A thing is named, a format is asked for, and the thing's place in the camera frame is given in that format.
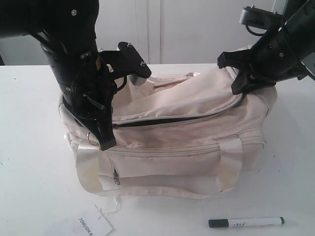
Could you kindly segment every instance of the black marker cap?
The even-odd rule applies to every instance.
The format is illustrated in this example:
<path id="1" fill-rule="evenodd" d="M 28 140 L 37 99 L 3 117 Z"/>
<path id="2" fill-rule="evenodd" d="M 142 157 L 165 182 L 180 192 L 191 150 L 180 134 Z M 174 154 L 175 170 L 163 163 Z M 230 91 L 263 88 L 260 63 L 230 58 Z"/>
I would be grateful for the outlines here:
<path id="1" fill-rule="evenodd" d="M 209 227 L 210 228 L 228 228 L 228 220 L 221 219 L 221 220 L 209 220 Z"/>

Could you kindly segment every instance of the paper tag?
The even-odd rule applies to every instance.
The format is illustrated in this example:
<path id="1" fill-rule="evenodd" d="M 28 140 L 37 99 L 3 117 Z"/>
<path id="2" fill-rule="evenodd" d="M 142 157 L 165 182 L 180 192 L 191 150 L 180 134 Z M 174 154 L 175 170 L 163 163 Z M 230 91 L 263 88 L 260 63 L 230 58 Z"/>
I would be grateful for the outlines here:
<path id="1" fill-rule="evenodd" d="M 95 209 L 54 224 L 43 236 L 107 236 L 112 230 L 104 216 Z"/>

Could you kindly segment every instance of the whiteboard marker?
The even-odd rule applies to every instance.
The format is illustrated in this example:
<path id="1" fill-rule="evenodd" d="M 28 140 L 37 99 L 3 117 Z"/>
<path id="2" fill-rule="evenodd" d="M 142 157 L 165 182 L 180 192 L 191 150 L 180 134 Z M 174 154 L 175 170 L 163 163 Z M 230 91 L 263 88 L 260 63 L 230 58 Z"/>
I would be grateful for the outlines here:
<path id="1" fill-rule="evenodd" d="M 283 225 L 283 217 L 209 220 L 210 228 Z"/>

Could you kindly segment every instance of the tabletop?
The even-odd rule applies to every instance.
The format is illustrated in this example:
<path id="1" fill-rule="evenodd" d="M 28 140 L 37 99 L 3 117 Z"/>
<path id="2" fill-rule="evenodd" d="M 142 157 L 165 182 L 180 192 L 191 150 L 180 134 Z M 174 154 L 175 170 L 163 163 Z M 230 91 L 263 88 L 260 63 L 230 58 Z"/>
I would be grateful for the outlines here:
<path id="1" fill-rule="evenodd" d="M 151 65 L 153 74 L 205 72 L 214 64 Z M 315 82 L 277 84 L 263 127 L 267 145 L 255 171 L 230 192 L 205 200 L 121 198 L 108 221 L 114 236 L 309 236 L 315 222 Z M 58 113 L 60 91 L 48 66 L 0 67 L 0 234 L 44 236 L 56 222 L 114 198 L 83 190 Z M 283 226 L 210 229 L 210 218 L 282 216 Z"/>

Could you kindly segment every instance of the bag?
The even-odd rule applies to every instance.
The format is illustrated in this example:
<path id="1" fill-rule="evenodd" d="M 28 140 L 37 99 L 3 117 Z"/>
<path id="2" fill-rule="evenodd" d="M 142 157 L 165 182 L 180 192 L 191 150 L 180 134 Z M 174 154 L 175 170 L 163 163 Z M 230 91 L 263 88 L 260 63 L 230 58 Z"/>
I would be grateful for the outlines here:
<path id="1" fill-rule="evenodd" d="M 237 73 L 157 76 L 139 87 L 129 81 L 112 103 L 117 146 L 106 151 L 60 104 L 82 186 L 100 196 L 202 199 L 216 175 L 219 192 L 232 189 L 241 170 L 255 167 L 277 99 L 275 88 L 233 95 Z"/>

